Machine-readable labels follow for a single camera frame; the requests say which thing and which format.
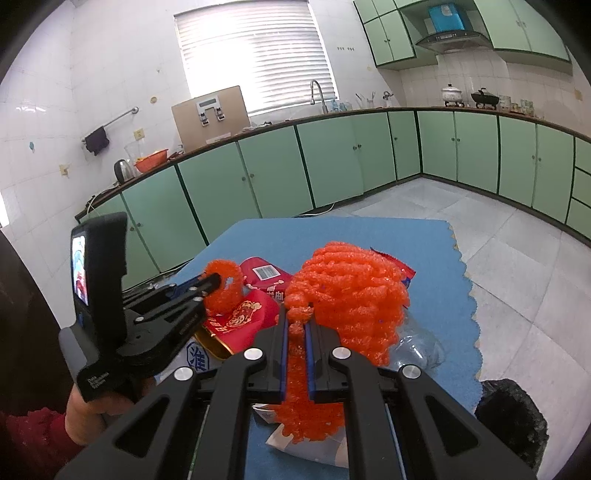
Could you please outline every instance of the faucet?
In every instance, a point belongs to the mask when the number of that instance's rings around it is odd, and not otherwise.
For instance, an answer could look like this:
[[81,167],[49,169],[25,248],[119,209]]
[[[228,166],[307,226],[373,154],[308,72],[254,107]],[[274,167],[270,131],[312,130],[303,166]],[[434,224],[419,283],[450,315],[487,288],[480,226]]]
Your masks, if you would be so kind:
[[317,80],[312,80],[310,82],[310,105],[314,105],[316,103],[314,101],[314,84],[318,85],[318,90],[320,91],[320,100],[322,101],[322,113],[328,113],[329,109],[326,106],[326,102],[324,101],[324,95],[322,94],[322,88],[320,88],[320,84]]

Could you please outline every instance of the silver screw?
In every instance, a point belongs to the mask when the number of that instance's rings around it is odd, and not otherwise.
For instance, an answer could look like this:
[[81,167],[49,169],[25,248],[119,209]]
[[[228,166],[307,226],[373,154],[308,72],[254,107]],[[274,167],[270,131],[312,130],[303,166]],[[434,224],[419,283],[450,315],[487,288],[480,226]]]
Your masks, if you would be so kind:
[[333,350],[333,356],[339,360],[345,360],[351,356],[351,350],[345,346],[338,346]]
[[260,348],[249,348],[244,352],[244,358],[247,360],[259,360],[262,357],[262,350]]
[[174,371],[174,377],[181,382],[188,380],[192,376],[193,376],[193,369],[189,368],[189,367],[177,368]]
[[421,369],[416,365],[405,365],[402,369],[402,374],[411,380],[421,376]]

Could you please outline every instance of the blue table mat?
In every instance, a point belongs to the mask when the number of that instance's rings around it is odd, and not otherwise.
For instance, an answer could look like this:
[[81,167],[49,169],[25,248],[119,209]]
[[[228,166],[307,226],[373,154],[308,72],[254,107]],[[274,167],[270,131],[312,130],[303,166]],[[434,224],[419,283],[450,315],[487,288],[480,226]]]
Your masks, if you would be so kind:
[[[482,355],[472,319],[476,301],[472,281],[443,220],[320,217],[253,219],[236,223],[191,260],[171,281],[180,284],[200,274],[207,263],[225,258],[241,263],[263,257],[289,273],[297,272],[315,249],[330,241],[386,252],[416,270],[408,289],[412,316],[439,339],[445,362],[431,376],[464,408],[473,411],[482,389],[475,379]],[[276,426],[251,420],[246,480],[340,480],[348,470],[295,458],[265,445]]]

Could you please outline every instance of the orange bowl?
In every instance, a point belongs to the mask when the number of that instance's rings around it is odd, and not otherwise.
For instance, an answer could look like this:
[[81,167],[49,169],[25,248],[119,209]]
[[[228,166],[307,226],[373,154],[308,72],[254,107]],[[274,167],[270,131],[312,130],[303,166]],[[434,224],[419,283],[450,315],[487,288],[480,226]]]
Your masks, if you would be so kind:
[[141,173],[148,173],[150,170],[156,168],[158,165],[166,163],[168,157],[167,153],[168,149],[152,153],[147,157],[140,158],[137,162],[135,162],[135,166]]

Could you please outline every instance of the white tile wall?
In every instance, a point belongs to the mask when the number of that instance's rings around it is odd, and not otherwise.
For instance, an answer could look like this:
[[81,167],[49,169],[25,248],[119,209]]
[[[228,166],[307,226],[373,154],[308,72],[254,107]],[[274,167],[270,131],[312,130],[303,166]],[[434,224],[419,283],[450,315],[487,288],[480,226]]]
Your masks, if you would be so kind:
[[[133,106],[140,112],[107,127],[111,144],[93,163],[103,187],[114,180],[112,164],[125,156],[133,131],[143,128],[145,150],[176,149],[180,143],[170,107],[190,99],[174,15],[224,3],[217,0],[87,0],[76,8],[72,30],[72,86],[81,135]],[[351,0],[310,0],[326,46],[339,96],[356,105],[355,93],[394,91],[405,105],[400,74],[376,69]],[[150,103],[156,96],[158,102]],[[304,105],[253,116],[254,123],[318,113]]]
[[[513,102],[534,102],[535,114],[591,135],[591,86],[573,60],[573,76],[530,65],[506,63],[492,50],[471,49],[437,56],[436,66],[402,70],[407,106],[442,106],[441,88],[458,87],[471,106],[470,93],[485,87]],[[577,100],[575,89],[583,95]]]
[[[74,10],[65,2],[52,13],[0,84],[0,194],[10,221],[1,231],[62,326],[74,313],[69,281],[59,272],[69,264],[74,214],[96,187],[70,80]],[[69,177],[60,175],[60,164],[70,166]]]

